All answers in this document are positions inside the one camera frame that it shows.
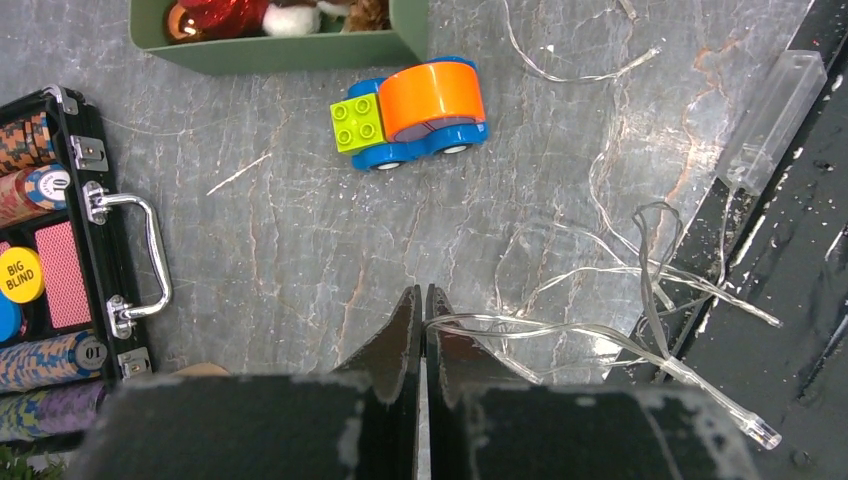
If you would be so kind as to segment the small green christmas tree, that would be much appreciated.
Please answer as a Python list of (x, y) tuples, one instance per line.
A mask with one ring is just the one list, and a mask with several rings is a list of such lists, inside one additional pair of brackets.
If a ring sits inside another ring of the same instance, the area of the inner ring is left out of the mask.
[(67, 462), (60, 456), (40, 456), (32, 460), (32, 453), (19, 453), (11, 447), (1, 447), (2, 480), (57, 480), (62, 479)]

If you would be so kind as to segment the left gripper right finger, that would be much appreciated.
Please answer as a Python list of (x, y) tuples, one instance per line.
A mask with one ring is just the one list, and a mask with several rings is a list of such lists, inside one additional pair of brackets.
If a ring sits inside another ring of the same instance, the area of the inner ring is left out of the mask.
[(429, 405), (430, 468), (433, 479), (473, 479), (476, 450), (486, 443), (485, 415), (478, 400), (490, 387), (527, 387), (479, 340), (450, 333), (454, 309), (445, 291), (431, 284), (425, 300), (425, 356)]

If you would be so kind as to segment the clear battery box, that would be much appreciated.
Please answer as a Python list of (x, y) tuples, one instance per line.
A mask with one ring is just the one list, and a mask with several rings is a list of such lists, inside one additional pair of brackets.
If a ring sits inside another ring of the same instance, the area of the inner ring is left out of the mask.
[(818, 52), (782, 52), (722, 152), (717, 178), (732, 191), (761, 195), (826, 80)]

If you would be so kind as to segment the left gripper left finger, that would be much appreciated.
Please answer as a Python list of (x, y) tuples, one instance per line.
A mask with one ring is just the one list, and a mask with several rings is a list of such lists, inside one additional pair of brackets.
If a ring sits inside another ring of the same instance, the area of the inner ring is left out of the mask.
[(356, 479), (414, 479), (418, 468), (422, 292), (403, 290), (387, 323), (338, 365), (369, 381), (358, 413)]

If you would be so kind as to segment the green ornament box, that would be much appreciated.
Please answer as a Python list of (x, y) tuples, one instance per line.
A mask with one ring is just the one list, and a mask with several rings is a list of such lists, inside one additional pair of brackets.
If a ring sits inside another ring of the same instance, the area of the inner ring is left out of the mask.
[(388, 30), (340, 33), (336, 22), (302, 37), (252, 36), (185, 44), (166, 40), (164, 20), (171, 5), (170, 1), (131, 1), (130, 39), (148, 54), (201, 74), (409, 66), (429, 57), (427, 1), (390, 1)]

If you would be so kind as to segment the blue orange toy car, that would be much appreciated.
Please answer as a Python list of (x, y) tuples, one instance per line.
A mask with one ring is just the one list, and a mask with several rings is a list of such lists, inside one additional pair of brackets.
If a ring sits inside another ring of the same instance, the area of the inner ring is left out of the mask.
[(457, 154), (489, 136), (477, 66), (459, 56), (360, 81), (329, 113), (337, 152), (361, 171)]

